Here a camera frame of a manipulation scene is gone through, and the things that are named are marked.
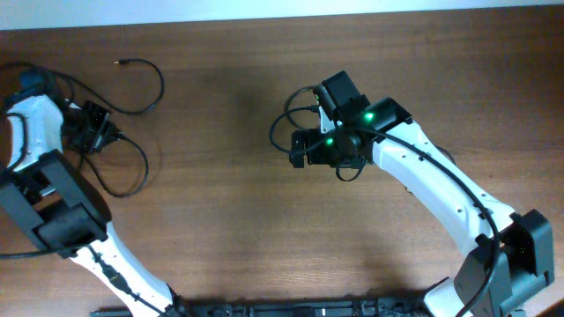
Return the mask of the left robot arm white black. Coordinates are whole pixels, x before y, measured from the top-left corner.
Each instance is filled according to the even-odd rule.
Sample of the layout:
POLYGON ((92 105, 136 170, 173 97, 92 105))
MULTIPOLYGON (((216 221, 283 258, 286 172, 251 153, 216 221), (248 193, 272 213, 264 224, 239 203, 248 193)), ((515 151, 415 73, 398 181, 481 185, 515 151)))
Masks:
POLYGON ((187 316, 171 287, 149 272, 119 239, 99 191, 63 155, 96 149, 122 134, 107 112, 66 99, 56 77, 39 66, 20 76, 4 100, 11 157, 1 167, 1 207, 35 246, 8 260, 57 254, 89 270, 133 316, 187 316))

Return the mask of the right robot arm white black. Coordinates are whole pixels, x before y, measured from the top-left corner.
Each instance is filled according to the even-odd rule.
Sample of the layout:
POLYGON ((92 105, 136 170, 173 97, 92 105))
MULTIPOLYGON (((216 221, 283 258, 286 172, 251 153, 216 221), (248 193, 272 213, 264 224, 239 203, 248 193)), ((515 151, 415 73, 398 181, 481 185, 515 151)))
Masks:
POLYGON ((429 316, 508 316, 553 283, 553 232, 539 211, 517 213, 434 145, 394 99, 371 102, 345 72, 311 87, 319 124, 293 132, 296 168, 360 173, 378 166, 446 228, 464 262, 420 299, 429 316))

